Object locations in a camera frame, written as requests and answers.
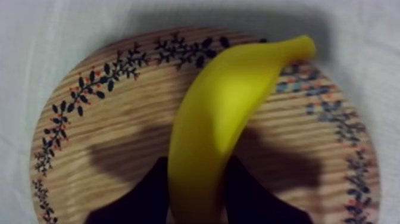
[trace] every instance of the black object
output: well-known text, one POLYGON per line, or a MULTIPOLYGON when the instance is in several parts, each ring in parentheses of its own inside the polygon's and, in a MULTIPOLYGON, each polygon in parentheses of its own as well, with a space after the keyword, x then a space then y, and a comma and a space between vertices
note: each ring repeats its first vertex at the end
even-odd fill
POLYGON ((168 205, 167 158, 161 157, 133 190, 91 212, 85 224, 164 224, 168 205))
MULTIPOLYGON (((228 162, 223 196, 230 224, 313 224, 306 212, 266 191, 236 157, 228 162)), ((168 205, 167 158, 162 157, 133 190, 91 212, 85 224, 165 224, 168 205)))
POLYGON ((312 224, 306 212, 266 191, 237 157, 228 162, 224 184, 230 224, 312 224))

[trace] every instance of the yellow banana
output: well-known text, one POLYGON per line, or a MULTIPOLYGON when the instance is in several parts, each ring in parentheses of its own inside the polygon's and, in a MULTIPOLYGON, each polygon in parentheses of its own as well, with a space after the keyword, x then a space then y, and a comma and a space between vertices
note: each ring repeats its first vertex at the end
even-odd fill
POLYGON ((200 72, 170 142, 168 187, 177 223, 218 223, 224 168, 249 117, 272 93, 284 66, 314 54, 307 36, 250 43, 223 51, 200 72))

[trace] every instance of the white tablecloth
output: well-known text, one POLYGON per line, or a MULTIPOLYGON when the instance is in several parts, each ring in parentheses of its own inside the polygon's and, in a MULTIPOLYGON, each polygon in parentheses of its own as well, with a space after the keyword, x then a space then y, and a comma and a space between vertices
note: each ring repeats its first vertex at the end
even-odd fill
POLYGON ((37 223, 30 142, 58 82, 102 46, 176 26, 270 40, 301 33, 361 113, 379 158, 381 224, 400 223, 400 2, 397 0, 0 0, 0 223, 37 223))

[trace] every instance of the white fabric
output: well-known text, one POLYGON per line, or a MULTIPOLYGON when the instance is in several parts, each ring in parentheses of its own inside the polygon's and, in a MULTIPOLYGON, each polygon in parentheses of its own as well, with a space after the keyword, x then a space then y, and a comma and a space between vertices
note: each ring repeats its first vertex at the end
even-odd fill
POLYGON ((175 26, 271 40, 311 34, 318 66, 372 136, 383 188, 379 223, 400 223, 399 9, 397 0, 0 0, 0 223, 37 223, 30 142, 63 76, 108 43, 175 26))

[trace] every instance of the black leaf pattern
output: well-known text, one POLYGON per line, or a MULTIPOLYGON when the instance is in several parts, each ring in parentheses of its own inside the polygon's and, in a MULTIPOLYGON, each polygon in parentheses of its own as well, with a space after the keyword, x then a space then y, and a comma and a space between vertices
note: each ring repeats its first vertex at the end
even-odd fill
POLYGON ((82 77, 79 77, 79 80, 78 80, 78 82, 79 82, 79 87, 83 88, 83 87, 85 86, 85 83, 84 83, 84 81, 83 81, 83 78, 82 78, 82 77))
POLYGON ((205 40, 203 41, 203 43, 201 43, 201 46, 202 46, 203 48, 208 48, 208 47, 211 45, 212 42, 213 42, 213 39, 212 39, 212 38, 207 38, 207 39, 205 39, 205 40))
POLYGON ((52 109, 53 109, 53 112, 54 112, 55 114, 58 113, 58 108, 57 108, 56 105, 53 104, 52 109))
POLYGON ((97 92, 96 92, 96 95, 97 95, 100 99, 104 99, 104 98, 105 98, 104 93, 101 92, 101 91, 97 91, 97 92))
POLYGON ((90 82, 94 82, 95 81, 95 71, 91 71, 90 72, 89 80, 90 80, 90 82))
POLYGON ((63 100, 62 102, 61 102, 61 105, 60 105, 60 109, 61 109, 61 112, 64 112, 65 111, 65 106, 67 105, 67 102, 65 101, 65 100, 63 100))
POLYGON ((83 108, 82 108, 82 106, 78 106, 77 110, 78 110, 78 114, 80 116, 83 116, 83 108))
POLYGON ((68 105, 67 112, 68 112, 68 113, 72 112, 72 111, 74 110, 74 107, 75 107, 75 105, 74 105, 73 103, 71 103, 70 105, 68 105))
POLYGON ((221 43, 221 46, 223 46, 224 48, 230 47, 228 38, 226 38, 224 36, 220 38, 220 43, 221 43))
POLYGON ((81 95, 79 98, 80 98, 80 100, 82 100, 82 102, 84 102, 85 104, 88 103, 88 99, 86 98, 86 96, 81 95))
POLYGON ((105 74, 109 75, 110 74, 110 65, 105 63, 104 64, 104 72, 105 74))
POLYGON ((110 80, 107 85, 108 91, 111 92, 114 89, 114 82, 110 80))
POLYGON ((105 83, 107 83, 107 82, 108 82, 108 77, 102 76, 102 77, 100 78, 100 83, 101 83, 101 84, 105 84, 105 83))

